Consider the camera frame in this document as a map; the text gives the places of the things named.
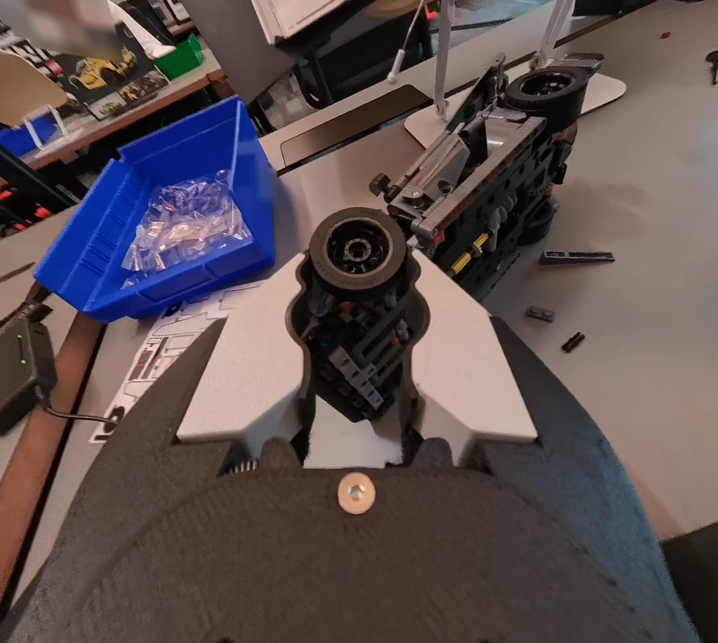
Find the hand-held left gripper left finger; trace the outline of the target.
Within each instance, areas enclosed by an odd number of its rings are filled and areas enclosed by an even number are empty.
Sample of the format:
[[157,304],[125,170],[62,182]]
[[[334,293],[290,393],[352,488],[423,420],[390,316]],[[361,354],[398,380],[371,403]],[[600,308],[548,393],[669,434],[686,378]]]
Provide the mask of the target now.
[[177,429],[180,441],[236,441],[258,456],[270,439],[310,431],[309,354],[292,324],[306,263],[307,253],[295,255],[235,303]]

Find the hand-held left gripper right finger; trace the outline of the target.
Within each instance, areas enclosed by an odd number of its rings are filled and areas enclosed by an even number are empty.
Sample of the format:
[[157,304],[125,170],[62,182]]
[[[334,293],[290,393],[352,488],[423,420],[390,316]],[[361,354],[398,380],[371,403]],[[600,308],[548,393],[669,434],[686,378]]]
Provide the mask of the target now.
[[416,337],[403,385],[417,401],[411,426],[441,439],[454,465],[481,441],[533,443],[538,438],[487,310],[418,250],[406,253],[416,297]]

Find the black lego wheel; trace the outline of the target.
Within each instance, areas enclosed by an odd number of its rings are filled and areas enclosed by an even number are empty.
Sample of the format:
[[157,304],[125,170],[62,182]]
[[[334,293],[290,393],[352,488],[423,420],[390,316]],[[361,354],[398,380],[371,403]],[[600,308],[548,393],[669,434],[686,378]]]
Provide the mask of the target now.
[[308,258],[323,291],[348,301],[379,298],[406,274],[407,240],[386,213],[352,207],[323,219],[313,232]]

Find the partly built lego car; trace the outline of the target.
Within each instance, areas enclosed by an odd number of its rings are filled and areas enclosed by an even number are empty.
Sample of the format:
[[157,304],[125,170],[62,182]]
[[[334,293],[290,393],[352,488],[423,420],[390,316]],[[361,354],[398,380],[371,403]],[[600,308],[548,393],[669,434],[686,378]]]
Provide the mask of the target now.
[[[459,111],[415,163],[395,179],[380,173],[370,190],[403,230],[407,250],[425,254],[462,290],[480,298],[540,241],[558,208],[590,76],[550,65],[508,82],[498,55]],[[396,399],[418,314],[413,269],[379,298],[348,301],[307,282],[307,325],[319,395],[351,422],[383,416]]]

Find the long dark grey lego plate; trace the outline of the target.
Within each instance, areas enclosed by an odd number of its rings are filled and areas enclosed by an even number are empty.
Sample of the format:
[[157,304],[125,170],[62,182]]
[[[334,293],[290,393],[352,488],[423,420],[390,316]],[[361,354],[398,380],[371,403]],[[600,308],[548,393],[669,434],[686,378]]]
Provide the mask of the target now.
[[601,265],[615,262],[611,252],[577,252],[565,250],[545,250],[540,254],[540,265]]

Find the lego box with yellow vehicle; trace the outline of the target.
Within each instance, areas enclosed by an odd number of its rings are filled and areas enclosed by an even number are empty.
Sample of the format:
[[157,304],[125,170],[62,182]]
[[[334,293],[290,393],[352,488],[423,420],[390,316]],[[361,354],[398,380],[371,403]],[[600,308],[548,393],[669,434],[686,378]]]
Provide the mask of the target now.
[[121,115],[154,99],[169,80],[141,52],[122,48],[122,59],[58,54],[59,86],[96,120]]

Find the white sticker sheet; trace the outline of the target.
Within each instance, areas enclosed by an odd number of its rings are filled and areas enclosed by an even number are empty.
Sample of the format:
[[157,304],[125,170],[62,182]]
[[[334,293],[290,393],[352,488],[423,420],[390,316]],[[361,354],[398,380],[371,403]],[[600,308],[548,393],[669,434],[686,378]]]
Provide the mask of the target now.
[[108,441],[117,425],[167,369],[214,322],[230,312],[264,283],[258,280],[187,299],[162,311],[148,331],[116,395],[89,438],[89,444]]

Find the clear plastic bags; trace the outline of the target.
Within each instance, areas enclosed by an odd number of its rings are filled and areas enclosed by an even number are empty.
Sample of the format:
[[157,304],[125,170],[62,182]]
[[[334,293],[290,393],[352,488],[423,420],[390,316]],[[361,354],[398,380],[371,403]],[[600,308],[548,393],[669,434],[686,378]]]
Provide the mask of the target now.
[[154,190],[123,257],[122,288],[250,239],[232,182],[232,173],[220,170]]

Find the black power adapter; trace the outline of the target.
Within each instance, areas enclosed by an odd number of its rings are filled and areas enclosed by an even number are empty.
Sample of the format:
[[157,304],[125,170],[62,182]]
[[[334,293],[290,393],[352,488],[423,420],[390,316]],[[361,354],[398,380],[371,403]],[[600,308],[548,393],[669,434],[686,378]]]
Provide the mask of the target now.
[[1,435],[36,407],[49,405],[58,382],[47,327],[15,319],[1,332]]

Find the long wooden table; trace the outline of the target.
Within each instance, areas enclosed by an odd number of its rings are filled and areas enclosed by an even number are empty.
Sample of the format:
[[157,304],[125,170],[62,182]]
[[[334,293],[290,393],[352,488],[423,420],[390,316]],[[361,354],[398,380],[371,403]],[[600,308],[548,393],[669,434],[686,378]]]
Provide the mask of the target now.
[[96,120],[91,115],[73,116],[66,121],[67,136],[62,135],[60,131],[55,132],[42,148],[36,148],[22,155],[21,160],[32,169],[39,169],[48,163],[62,160],[210,86],[214,81],[220,80],[225,73],[210,49],[206,48],[202,53],[205,59],[201,65],[171,81],[166,87],[158,90],[152,98],[126,112],[103,120]]

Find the green plastic bin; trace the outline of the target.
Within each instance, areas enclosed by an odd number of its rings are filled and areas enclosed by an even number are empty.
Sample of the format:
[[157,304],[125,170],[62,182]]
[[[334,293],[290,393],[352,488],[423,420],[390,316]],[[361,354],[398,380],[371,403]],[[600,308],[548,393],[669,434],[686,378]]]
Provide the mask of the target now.
[[168,80],[173,81],[198,68],[205,61],[202,45],[195,34],[190,36],[174,50],[154,60],[154,66]]

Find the small blue plastic bin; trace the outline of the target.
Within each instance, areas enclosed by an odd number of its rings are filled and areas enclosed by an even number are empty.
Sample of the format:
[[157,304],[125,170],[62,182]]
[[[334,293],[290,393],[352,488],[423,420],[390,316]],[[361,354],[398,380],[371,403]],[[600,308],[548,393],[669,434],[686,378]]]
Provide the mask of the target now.
[[[50,114],[34,118],[31,125],[41,145],[45,145],[57,131],[55,119]],[[18,157],[38,148],[26,125],[2,129],[1,146]]]

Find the tan board on white stand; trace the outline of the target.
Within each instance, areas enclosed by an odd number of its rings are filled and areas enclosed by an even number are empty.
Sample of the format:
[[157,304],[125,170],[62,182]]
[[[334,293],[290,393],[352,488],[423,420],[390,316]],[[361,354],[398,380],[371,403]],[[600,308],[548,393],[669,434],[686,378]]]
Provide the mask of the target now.
[[39,72],[21,56],[1,52],[1,124],[10,127],[25,125],[36,148],[43,150],[34,118],[50,112],[64,138],[69,136],[58,108],[67,104],[69,97],[59,85]]

